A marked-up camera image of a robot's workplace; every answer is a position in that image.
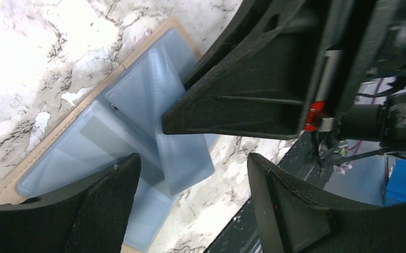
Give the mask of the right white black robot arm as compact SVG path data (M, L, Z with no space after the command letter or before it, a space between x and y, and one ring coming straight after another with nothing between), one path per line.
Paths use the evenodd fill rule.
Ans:
M406 84L406 1L243 1L162 129L280 140L335 132L406 150L406 93L354 102L363 82L382 77Z

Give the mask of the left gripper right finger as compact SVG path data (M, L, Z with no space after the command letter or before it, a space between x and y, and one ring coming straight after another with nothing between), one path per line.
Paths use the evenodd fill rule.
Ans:
M406 252L406 202L337 196L250 153L247 171L263 252Z

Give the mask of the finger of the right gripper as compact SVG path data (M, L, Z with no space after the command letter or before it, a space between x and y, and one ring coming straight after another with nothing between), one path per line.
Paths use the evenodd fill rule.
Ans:
M273 15L292 15L305 1L243 1L221 35L204 53L197 65L184 80L184 88L189 90L210 69L222 61L259 24Z
M314 96L322 32L291 21L250 35L162 115L163 132L296 137Z

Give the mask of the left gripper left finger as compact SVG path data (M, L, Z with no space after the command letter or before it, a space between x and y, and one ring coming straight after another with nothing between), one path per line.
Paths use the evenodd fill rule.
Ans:
M57 190L0 205L0 252L120 252L140 173L134 153Z

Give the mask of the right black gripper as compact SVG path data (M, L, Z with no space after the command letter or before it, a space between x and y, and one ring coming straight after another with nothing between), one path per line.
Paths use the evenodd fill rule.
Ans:
M338 47L326 52L321 78L304 130L320 130L320 117L346 114L361 83L406 76L406 1L354 1Z

